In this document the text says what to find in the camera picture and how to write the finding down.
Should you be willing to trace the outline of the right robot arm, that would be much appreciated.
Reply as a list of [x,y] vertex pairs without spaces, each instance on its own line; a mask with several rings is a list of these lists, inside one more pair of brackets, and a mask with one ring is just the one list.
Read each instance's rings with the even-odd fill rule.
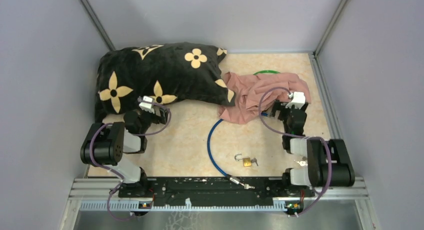
[[302,186],[324,187],[328,180],[331,187],[349,187],[355,182],[355,171],[344,140],[321,142],[316,137],[304,135],[308,105],[289,107],[287,102],[276,100],[270,112],[272,117],[279,112],[277,118],[282,121],[284,129],[283,149],[307,161],[305,166],[287,168],[282,174],[281,188],[288,196],[296,195]]

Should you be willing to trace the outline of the pink cloth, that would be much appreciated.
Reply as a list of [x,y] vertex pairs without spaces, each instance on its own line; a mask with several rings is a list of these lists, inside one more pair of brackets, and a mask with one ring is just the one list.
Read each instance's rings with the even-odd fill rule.
[[219,118],[230,123],[247,124],[258,117],[259,109],[269,108],[275,100],[290,101],[287,91],[275,89],[264,97],[260,107],[261,97],[274,87],[285,87],[291,92],[303,92],[306,102],[312,102],[306,81],[295,73],[238,75],[227,72],[222,78],[226,86],[234,91],[235,106],[220,106],[217,112]]

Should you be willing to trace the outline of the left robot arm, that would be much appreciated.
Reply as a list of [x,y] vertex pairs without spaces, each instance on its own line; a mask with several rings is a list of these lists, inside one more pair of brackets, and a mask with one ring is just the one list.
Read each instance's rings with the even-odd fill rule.
[[145,153],[147,130],[152,124],[167,127],[171,119],[167,107],[132,110],[124,113],[122,122],[91,125],[79,152],[82,163],[112,172],[119,178],[120,197],[143,197],[150,193],[151,184],[145,171],[127,156]]

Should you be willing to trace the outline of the green cable lock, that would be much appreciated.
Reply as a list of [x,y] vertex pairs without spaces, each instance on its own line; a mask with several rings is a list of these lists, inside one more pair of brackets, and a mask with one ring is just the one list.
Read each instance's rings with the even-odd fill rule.
[[259,74],[280,74],[280,72],[275,70],[261,70],[261,71],[253,73],[253,75],[259,75]]

